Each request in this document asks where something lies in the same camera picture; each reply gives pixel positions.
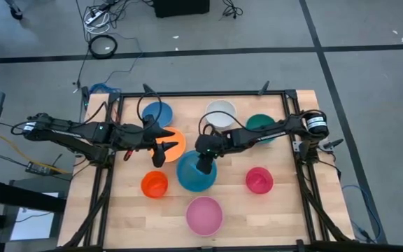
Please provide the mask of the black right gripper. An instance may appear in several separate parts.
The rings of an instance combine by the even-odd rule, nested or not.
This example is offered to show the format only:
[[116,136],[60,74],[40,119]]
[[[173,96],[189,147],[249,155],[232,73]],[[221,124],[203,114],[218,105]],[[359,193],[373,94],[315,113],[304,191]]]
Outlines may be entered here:
[[211,127],[209,134],[207,129],[203,128],[195,143],[195,150],[199,153],[196,168],[206,175],[212,171],[213,160],[224,156],[224,136],[215,127]]

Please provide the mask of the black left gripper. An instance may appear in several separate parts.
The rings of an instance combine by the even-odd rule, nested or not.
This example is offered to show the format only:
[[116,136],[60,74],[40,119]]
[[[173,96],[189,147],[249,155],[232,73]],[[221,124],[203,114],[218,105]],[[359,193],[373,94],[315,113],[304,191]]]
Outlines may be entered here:
[[178,142],[157,143],[156,139],[172,137],[175,133],[161,128],[152,115],[146,115],[141,122],[143,127],[133,124],[116,125],[112,134],[113,150],[125,151],[124,161],[128,161],[134,151],[153,150],[153,165],[161,167],[165,161],[164,152],[177,146]]

